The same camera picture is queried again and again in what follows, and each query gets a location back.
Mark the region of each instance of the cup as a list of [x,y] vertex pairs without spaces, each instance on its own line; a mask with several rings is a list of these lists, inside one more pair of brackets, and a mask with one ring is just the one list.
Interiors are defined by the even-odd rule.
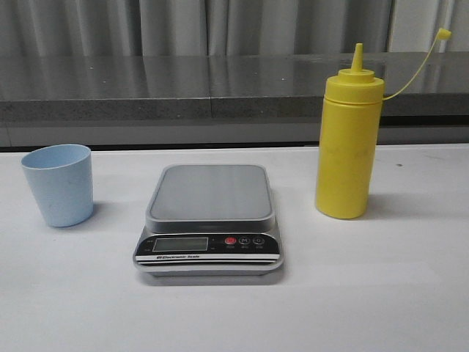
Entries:
[[93,212],[91,150],[61,144],[35,150],[21,159],[36,203],[45,222],[67,227]]

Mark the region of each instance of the bottle cap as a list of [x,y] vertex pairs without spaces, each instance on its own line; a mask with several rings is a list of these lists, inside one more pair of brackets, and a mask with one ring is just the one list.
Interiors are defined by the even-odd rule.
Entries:
[[383,100],[384,80],[374,77],[374,72],[363,69],[363,44],[357,43],[352,66],[329,77],[325,98],[343,104],[375,104]]

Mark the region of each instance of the scale button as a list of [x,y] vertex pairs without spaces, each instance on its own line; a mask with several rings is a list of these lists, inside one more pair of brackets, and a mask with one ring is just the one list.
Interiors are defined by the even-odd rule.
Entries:
[[235,243],[236,243],[236,238],[234,238],[234,237],[227,237],[227,238],[225,238],[225,243],[226,243],[226,244],[235,244]]
[[261,244],[264,244],[265,243],[265,239],[262,238],[262,237],[255,237],[252,242],[254,244],[258,244],[258,245],[261,245]]
[[240,237],[240,239],[238,240],[241,244],[249,244],[251,242],[251,240],[247,237]]

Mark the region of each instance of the scale display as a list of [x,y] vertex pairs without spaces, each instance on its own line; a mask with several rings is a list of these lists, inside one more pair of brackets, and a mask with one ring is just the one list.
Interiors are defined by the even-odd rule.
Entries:
[[155,276],[260,275],[279,268],[283,254],[265,170],[166,168],[133,261]]

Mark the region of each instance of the red button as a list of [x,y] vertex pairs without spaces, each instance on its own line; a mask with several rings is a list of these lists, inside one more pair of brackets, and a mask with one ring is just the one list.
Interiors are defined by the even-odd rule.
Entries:
[[227,237],[227,238],[225,238],[225,243],[226,243],[226,244],[235,244],[235,243],[236,243],[236,238],[234,238],[234,237]]

